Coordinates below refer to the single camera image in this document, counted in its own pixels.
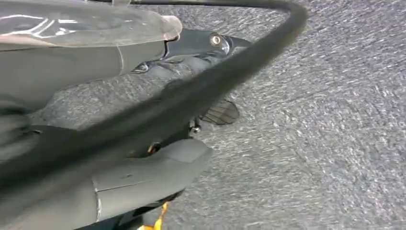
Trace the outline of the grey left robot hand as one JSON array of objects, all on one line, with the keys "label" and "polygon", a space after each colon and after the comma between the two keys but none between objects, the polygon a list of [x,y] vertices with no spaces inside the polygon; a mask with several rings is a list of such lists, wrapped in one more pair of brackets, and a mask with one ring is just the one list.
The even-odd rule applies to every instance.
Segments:
[{"label": "grey left robot hand", "polygon": [[0,227],[3,230],[159,230],[144,215],[177,198],[213,150],[192,137],[200,122],[234,123],[235,104],[212,99],[170,128],[124,136],[119,157],[69,153],[96,131],[33,125],[30,115],[59,91],[118,76],[204,70],[250,42],[184,29],[176,16],[76,0],[0,3]]}]

